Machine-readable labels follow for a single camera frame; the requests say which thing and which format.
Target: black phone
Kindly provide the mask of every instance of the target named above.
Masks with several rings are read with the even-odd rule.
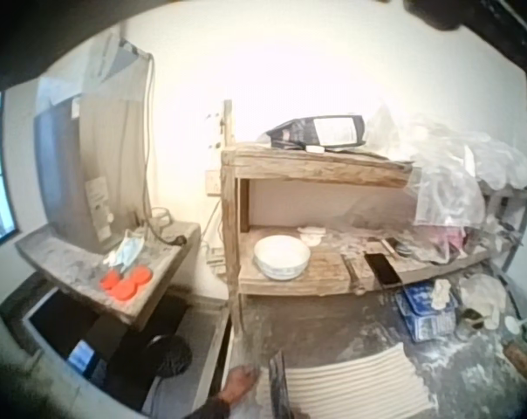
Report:
[[[365,259],[370,265],[372,272],[374,272],[376,279],[378,279],[382,285],[402,284],[400,276],[397,274],[392,264],[389,263],[386,255],[382,255],[381,253],[367,253]]]

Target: hand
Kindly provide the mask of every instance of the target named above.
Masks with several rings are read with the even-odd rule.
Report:
[[[259,369],[250,365],[234,367],[229,371],[225,388],[217,395],[231,408],[236,406],[257,382]]]

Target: white bowl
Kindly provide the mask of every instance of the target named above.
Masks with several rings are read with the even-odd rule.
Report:
[[[269,236],[254,246],[254,261],[268,278],[288,281],[300,275],[310,259],[310,249],[291,236]]]

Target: blue box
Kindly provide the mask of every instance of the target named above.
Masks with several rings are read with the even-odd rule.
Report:
[[[415,342],[432,340],[455,330],[457,300],[449,292],[450,301],[443,310],[432,308],[433,282],[409,285],[395,294],[395,301]]]

